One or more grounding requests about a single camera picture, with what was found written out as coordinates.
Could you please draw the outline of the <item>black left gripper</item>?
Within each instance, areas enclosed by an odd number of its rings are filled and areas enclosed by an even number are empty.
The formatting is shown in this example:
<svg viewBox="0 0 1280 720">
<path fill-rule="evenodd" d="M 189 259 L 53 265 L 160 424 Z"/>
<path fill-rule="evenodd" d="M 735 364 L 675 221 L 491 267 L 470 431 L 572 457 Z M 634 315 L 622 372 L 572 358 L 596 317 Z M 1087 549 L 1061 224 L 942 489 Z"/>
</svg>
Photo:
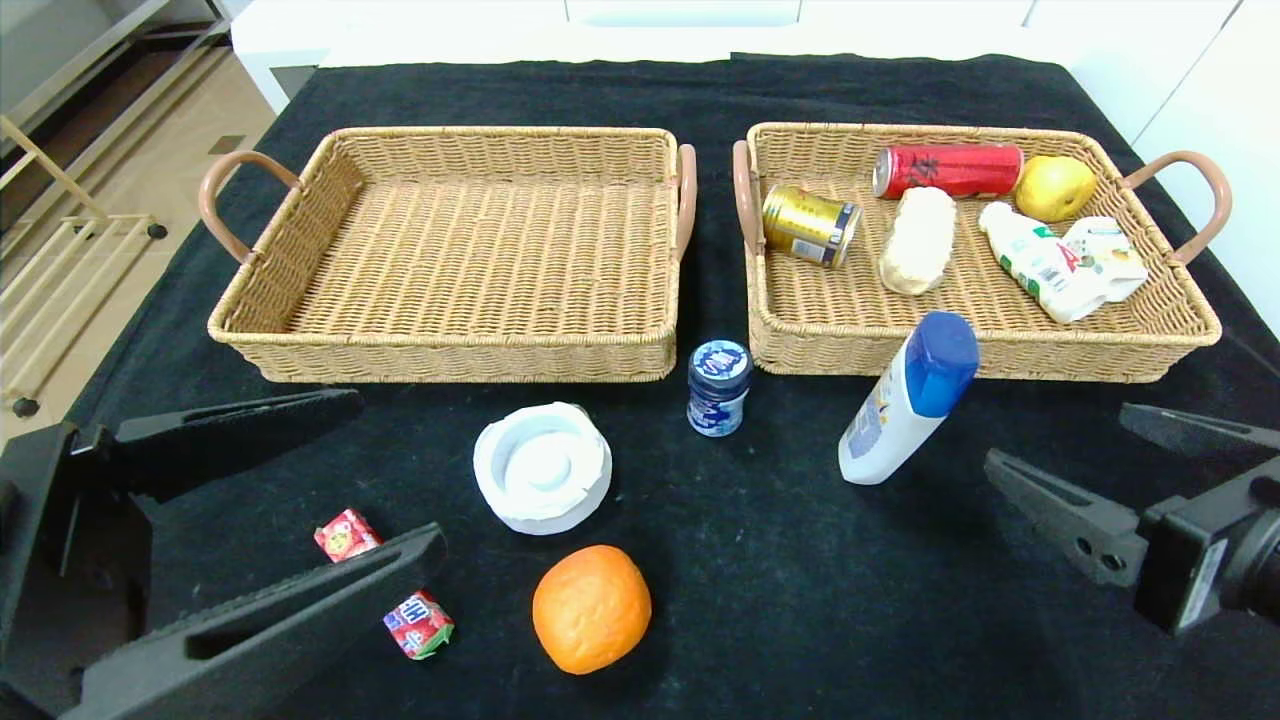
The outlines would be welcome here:
<svg viewBox="0 0 1280 720">
<path fill-rule="evenodd" d="M 356 389 L 317 389 L 133 418 L 114 432 L 64 421 L 10 439 L 3 712 L 259 717 L 355 643 L 413 591 L 413 533 L 138 639 L 152 532 L 128 493 L 165 503 L 317 439 L 364 406 Z"/>
</svg>

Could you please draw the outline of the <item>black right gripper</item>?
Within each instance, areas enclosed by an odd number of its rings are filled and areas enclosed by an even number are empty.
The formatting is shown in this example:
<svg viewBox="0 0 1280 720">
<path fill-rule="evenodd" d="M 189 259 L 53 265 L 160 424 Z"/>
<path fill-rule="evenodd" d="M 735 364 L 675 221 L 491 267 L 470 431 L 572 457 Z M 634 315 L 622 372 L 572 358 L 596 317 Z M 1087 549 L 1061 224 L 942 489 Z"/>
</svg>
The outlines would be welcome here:
<svg viewBox="0 0 1280 720">
<path fill-rule="evenodd" d="M 1180 455 L 1277 452 L 1279 432 L 1143 404 L 1124 404 L 1120 424 Z M 1179 635 L 1221 611 L 1279 620 L 1277 460 L 1270 459 L 1194 498 L 1175 496 L 1140 518 L 992 448 L 988 482 L 1093 583 L 1137 585 L 1135 610 Z"/>
</svg>

